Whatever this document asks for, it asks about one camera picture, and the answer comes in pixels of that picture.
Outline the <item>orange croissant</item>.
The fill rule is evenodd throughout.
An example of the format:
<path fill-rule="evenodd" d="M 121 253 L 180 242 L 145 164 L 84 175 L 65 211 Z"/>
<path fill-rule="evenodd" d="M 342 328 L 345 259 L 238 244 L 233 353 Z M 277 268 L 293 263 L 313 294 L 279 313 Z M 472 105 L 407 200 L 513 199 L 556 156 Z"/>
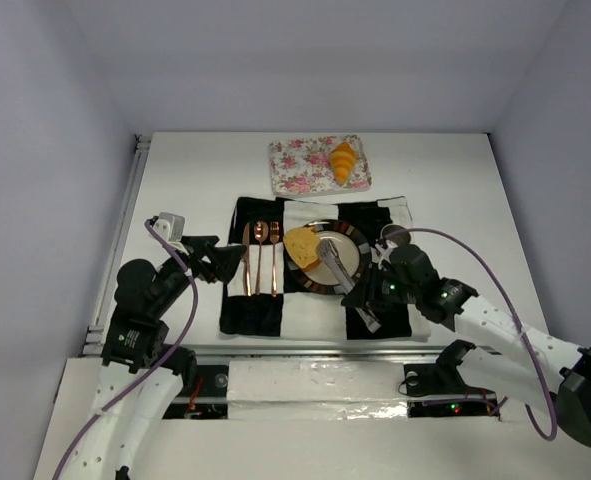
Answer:
<path fill-rule="evenodd" d="M 357 154 L 349 143 L 343 142 L 329 153 L 328 158 L 336 183 L 343 186 L 357 162 Z"/>

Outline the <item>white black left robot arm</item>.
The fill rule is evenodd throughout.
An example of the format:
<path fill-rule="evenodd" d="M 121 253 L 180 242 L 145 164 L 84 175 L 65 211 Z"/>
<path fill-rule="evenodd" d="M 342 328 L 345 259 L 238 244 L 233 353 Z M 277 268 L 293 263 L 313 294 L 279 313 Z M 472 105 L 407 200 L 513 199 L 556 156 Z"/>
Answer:
<path fill-rule="evenodd" d="M 118 271 L 116 306 L 100 355 L 98 384 L 86 424 L 67 447 L 56 479 L 133 479 L 137 463 L 172 401 L 199 386 L 195 353 L 169 344 L 163 315 L 197 280 L 229 283 L 244 246 L 218 246 L 216 236 L 159 242 L 170 257 L 143 259 Z"/>

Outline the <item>bread slice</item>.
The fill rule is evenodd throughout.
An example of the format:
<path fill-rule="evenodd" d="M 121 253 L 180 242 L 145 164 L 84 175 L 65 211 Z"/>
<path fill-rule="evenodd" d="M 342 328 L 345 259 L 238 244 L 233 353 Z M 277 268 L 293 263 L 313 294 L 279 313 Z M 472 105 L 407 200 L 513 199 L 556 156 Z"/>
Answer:
<path fill-rule="evenodd" d="M 286 252 L 302 271 L 311 271 L 321 263 L 317 255 L 317 247 L 320 242 L 321 240 L 312 226 L 290 229 L 285 233 L 283 239 Z"/>

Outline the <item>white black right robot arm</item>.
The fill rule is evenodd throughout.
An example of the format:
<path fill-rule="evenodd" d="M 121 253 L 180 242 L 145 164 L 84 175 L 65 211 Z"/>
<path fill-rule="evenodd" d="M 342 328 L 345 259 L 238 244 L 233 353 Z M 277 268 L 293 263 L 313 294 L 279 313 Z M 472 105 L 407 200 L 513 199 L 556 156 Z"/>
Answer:
<path fill-rule="evenodd" d="M 343 305 L 382 322 L 401 305 L 465 337 L 440 356 L 448 378 L 506 393 L 552 414 L 552 424 L 591 447 L 591 345 L 560 340 L 517 320 L 472 287 L 442 277 L 415 245 L 387 248 Z"/>

